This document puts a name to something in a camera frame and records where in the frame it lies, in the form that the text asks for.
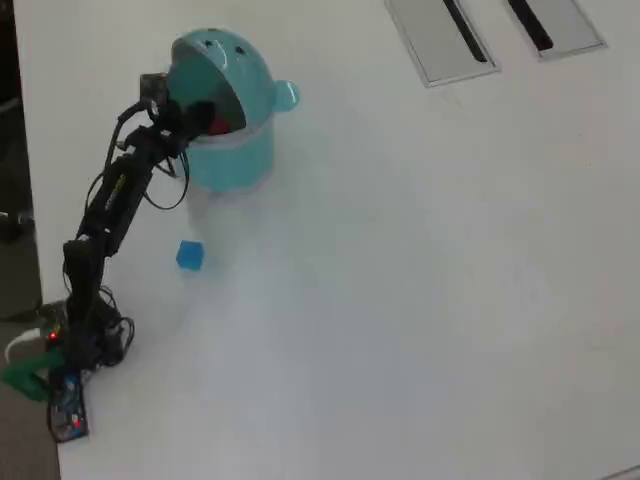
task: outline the small blue block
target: small blue block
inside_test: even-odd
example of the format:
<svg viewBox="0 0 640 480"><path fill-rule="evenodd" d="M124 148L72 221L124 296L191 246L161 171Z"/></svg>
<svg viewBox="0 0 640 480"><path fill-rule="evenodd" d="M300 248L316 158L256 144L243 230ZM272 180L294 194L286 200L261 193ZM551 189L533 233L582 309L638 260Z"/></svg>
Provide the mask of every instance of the small blue block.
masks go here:
<svg viewBox="0 0 640 480"><path fill-rule="evenodd" d="M204 247L200 242L190 242L188 240L180 242L178 255L176 255L176 261L180 268L198 271L202 267L203 259Z"/></svg>

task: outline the plastic container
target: plastic container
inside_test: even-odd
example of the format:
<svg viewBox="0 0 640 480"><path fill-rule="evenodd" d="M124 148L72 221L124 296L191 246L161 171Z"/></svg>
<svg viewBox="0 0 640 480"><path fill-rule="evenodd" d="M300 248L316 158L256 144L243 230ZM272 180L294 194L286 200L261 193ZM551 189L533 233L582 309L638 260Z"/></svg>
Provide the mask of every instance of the plastic container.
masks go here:
<svg viewBox="0 0 640 480"><path fill-rule="evenodd" d="M174 42L171 56L171 98L183 107L215 102L225 131L191 144L191 181L218 193L255 186L273 167L274 116L298 104L298 88L274 82L258 51L225 30L191 32Z"/></svg>

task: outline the white table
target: white table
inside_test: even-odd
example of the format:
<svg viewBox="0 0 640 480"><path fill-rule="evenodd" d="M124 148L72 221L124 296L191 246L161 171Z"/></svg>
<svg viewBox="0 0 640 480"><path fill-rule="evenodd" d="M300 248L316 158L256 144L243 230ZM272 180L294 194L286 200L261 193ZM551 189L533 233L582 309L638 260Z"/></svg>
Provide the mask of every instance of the white table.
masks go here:
<svg viewBox="0 0 640 480"><path fill-rule="evenodd" d="M503 71L426 90L381 0L16 0L47 301L115 117L174 38L227 26L303 94L260 189L140 209L107 275L137 337L90 383L64 480L640 461L640 3L582 0L611 48L553 63L500 1L468 3ZM184 238L200 274L175 265Z"/></svg>

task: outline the black slot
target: black slot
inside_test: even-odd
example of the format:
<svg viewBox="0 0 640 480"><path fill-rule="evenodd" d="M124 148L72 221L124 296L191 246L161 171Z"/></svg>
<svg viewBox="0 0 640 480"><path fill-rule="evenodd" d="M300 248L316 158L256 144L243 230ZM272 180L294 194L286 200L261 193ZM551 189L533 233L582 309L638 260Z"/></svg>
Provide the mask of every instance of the black slot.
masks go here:
<svg viewBox="0 0 640 480"><path fill-rule="evenodd" d="M520 20L520 23L533 40L538 51L543 52L553 48L553 40L544 29L536 14L533 13L527 0L509 0L509 5Z"/></svg>
<svg viewBox="0 0 640 480"><path fill-rule="evenodd" d="M485 56L484 52L480 48L480 45L478 44L476 37L473 36L473 32L471 31L471 29L469 28L469 25L467 25L467 22L462 16L462 12L458 8L458 4L455 2L455 0L442 0L442 1L446 5L447 10L449 10L449 14L451 15L451 18L453 18L453 21L456 22L456 26L460 31L460 35L462 35L462 38L467 43L467 47L469 47L469 50L471 51L471 55L473 55L473 58L475 58L479 62L487 63L487 57Z"/></svg>

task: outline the teal lid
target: teal lid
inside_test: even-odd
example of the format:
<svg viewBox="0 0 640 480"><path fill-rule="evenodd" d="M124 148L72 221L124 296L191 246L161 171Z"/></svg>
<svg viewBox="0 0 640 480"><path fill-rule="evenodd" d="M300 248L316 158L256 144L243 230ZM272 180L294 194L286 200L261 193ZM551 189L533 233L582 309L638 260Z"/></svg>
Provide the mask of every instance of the teal lid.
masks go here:
<svg viewBox="0 0 640 480"><path fill-rule="evenodd" d="M245 39L215 28L195 30L173 43L167 84L171 98L183 108L211 100L233 110L239 102L246 126L259 128L274 112L293 109L300 98L297 87L274 82L258 51Z"/></svg>

